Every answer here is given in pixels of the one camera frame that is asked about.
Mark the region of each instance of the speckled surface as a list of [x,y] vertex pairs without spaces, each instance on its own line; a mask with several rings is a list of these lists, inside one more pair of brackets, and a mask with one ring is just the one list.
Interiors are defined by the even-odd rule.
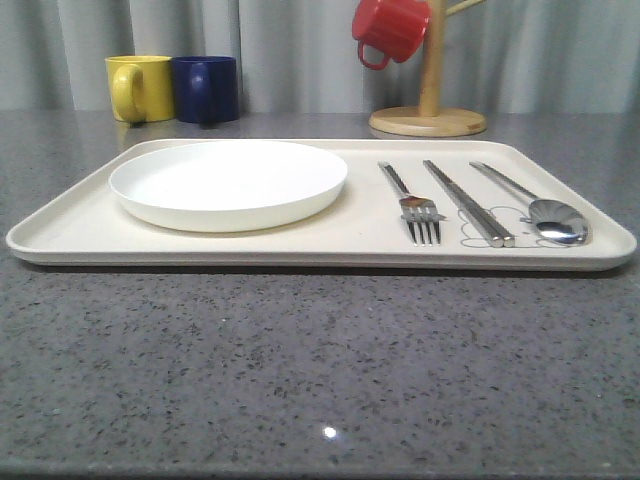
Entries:
[[[0,112],[8,229],[133,144],[371,138],[364,115],[128,129]],[[634,235],[640,116],[489,117]],[[640,273],[42,268],[0,252],[0,478],[639,478]]]

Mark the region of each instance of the wooden base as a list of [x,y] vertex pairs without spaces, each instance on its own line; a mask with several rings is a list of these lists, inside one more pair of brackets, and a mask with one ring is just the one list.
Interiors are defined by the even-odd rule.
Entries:
[[369,117],[376,130],[413,137],[459,137],[480,133],[487,122],[479,113],[460,108],[444,108],[437,117],[423,117],[418,107],[378,110]]

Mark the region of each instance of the fork tines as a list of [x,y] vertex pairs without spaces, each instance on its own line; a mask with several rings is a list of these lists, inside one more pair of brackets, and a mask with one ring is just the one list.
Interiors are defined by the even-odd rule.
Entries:
[[402,207],[402,218],[407,222],[409,234],[414,245],[426,246],[428,244],[432,246],[434,245],[434,237],[436,244],[440,245],[440,220],[444,217],[439,215],[437,210],[434,210],[435,205],[432,209],[428,206]]

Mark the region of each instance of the wooden mug stand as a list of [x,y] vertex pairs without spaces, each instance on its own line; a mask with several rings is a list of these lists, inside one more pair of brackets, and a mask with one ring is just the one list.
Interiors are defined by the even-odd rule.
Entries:
[[372,128],[416,137],[457,137],[487,128],[484,116],[479,113],[440,107],[445,19],[483,1],[464,0],[446,9],[446,0],[429,0],[431,19],[424,40],[419,104],[374,112],[369,118]]

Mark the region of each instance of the wooden pole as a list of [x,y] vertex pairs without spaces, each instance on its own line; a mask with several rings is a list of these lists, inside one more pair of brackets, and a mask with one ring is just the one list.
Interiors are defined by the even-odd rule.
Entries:
[[455,15],[458,12],[466,10],[467,8],[473,7],[474,5],[478,5],[482,2],[484,2],[484,0],[464,0],[463,2],[454,5],[453,7],[448,8],[446,11],[446,15],[447,17],[449,15]]
[[418,113],[423,117],[437,117],[440,113],[446,0],[429,0],[429,6],[431,19],[424,41]]

